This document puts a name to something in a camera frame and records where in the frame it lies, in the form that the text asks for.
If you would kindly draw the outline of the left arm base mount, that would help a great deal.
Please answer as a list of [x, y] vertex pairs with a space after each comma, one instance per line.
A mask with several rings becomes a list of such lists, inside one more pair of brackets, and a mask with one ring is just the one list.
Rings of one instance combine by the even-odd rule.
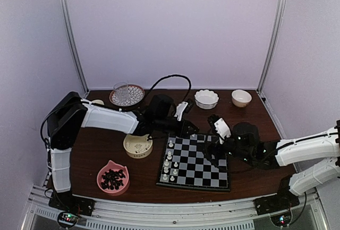
[[53, 194], [48, 205], [52, 208], [71, 212], [75, 215], [91, 216], [94, 210], [95, 201], [93, 199], [57, 193]]

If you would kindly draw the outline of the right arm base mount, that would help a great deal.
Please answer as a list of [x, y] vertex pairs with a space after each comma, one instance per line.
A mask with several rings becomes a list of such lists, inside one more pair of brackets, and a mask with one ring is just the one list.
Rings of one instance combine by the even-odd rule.
[[289, 210], [291, 207], [298, 206], [299, 204], [299, 198], [294, 195], [290, 197], [286, 195], [275, 194], [254, 200], [254, 206], [257, 215], [271, 214], [281, 210]]

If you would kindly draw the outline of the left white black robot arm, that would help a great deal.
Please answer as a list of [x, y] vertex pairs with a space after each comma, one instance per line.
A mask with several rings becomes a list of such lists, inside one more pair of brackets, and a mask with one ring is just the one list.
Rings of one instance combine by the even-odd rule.
[[183, 118], [191, 103], [181, 102], [175, 108], [175, 114], [170, 115], [173, 106], [174, 100], [170, 96], [158, 94], [143, 110], [115, 110], [81, 98], [77, 92], [69, 92], [40, 127], [47, 130], [47, 135], [40, 137], [50, 158], [56, 203], [65, 211], [71, 211], [77, 205], [70, 181], [70, 155], [81, 128], [114, 130], [135, 136], [158, 131], [180, 138], [198, 133], [199, 128]]

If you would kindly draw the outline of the cream cat-ear bowl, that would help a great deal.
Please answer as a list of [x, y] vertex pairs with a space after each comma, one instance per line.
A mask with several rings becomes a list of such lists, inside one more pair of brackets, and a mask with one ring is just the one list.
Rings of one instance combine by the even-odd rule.
[[128, 156], [134, 159], [141, 159], [151, 154], [153, 140], [148, 135], [135, 136], [127, 134], [123, 141], [123, 147]]

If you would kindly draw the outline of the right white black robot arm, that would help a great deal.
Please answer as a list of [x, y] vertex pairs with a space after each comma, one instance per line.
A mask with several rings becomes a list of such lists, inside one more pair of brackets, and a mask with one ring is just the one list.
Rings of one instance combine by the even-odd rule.
[[219, 167], [218, 157], [231, 155], [254, 169], [271, 170], [300, 161], [319, 158], [312, 167], [283, 178], [279, 190], [273, 196], [276, 209], [284, 209], [293, 198], [305, 191], [339, 177], [339, 125], [327, 131], [297, 139], [281, 139], [264, 142], [258, 128], [248, 122], [240, 122], [230, 128], [217, 115], [208, 118], [216, 141], [206, 144], [206, 158]]

